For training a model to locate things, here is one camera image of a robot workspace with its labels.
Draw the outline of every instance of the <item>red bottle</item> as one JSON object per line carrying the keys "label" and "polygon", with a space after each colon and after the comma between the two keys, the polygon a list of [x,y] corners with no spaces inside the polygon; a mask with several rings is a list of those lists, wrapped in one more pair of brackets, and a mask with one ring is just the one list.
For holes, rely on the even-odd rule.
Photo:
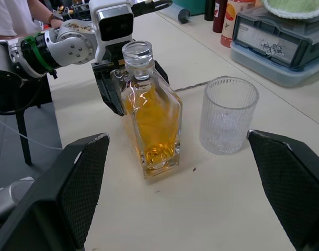
{"label": "red bottle", "polygon": [[213,31],[221,33],[228,0],[215,0]]}
{"label": "red bottle", "polygon": [[231,46],[236,15],[242,10],[253,8],[255,0],[228,0],[224,24],[221,35],[221,44],[223,46]]}

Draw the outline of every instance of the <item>floor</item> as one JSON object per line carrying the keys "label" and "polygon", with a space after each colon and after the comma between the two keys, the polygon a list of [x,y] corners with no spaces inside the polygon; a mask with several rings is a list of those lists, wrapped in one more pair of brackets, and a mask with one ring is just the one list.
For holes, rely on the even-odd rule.
{"label": "floor", "polygon": [[[15,116],[0,116],[9,127],[18,131]],[[25,123],[28,137],[44,145],[61,148],[53,103],[41,108],[30,107],[25,112]],[[54,162],[61,150],[53,150],[29,142],[33,165],[24,161],[20,136],[0,123],[0,187],[13,181],[31,176],[39,177]]]}

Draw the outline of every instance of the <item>wristwatch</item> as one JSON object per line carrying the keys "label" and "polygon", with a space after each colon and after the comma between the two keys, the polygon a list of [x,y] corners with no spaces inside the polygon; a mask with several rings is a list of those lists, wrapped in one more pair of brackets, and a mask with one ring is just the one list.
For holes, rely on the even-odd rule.
{"label": "wristwatch", "polygon": [[57,19],[57,20],[60,20],[60,21],[63,21],[63,17],[61,14],[58,14],[58,13],[53,13],[50,15],[49,19],[48,19],[48,24],[50,25],[51,24],[51,20],[53,19]]}

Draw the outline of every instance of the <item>table surface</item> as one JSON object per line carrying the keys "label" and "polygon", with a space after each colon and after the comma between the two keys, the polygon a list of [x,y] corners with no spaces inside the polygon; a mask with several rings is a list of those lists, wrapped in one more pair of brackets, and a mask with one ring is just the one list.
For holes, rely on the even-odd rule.
{"label": "table surface", "polygon": [[[219,36],[206,32],[209,22],[195,17],[189,27],[176,26],[148,14],[135,19],[133,33],[152,43],[173,89],[223,75],[244,78],[260,94],[250,127],[303,141],[319,156],[319,82],[278,90],[231,61],[227,48],[211,47],[211,36],[214,44]],[[62,145],[102,132],[111,138],[86,250],[294,251],[264,194],[248,142],[229,156],[200,145],[203,87],[178,93],[184,104],[181,165],[145,181],[119,116],[101,99],[91,65],[71,65],[58,76],[50,86]]]}

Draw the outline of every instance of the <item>glass tumbler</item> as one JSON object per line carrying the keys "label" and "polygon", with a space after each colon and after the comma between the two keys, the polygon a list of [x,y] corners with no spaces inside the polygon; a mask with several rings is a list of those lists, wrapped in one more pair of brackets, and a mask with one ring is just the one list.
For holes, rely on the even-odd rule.
{"label": "glass tumbler", "polygon": [[255,86],[236,77],[219,77],[205,87],[200,143],[209,152],[237,152],[247,135],[259,94]]}

